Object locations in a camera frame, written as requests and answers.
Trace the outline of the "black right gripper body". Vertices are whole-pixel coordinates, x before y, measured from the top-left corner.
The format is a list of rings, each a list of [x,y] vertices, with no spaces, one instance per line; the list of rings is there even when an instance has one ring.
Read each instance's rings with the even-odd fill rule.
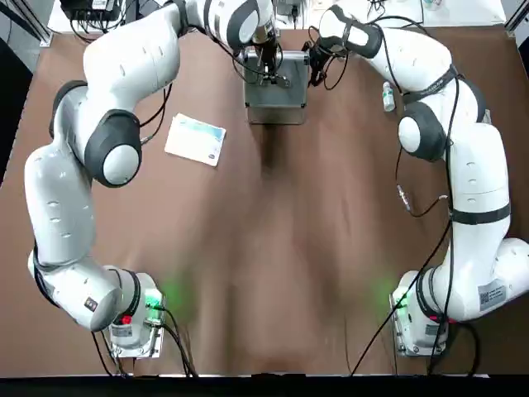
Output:
[[[324,65],[334,55],[327,49],[323,48],[318,43],[312,43],[309,50],[309,58],[311,65]]]

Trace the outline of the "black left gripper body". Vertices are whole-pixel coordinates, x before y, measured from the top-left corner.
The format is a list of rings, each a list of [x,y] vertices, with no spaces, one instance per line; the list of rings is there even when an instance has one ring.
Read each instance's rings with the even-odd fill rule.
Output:
[[[267,74],[275,74],[278,68],[279,42],[268,39],[256,45],[258,67]]]

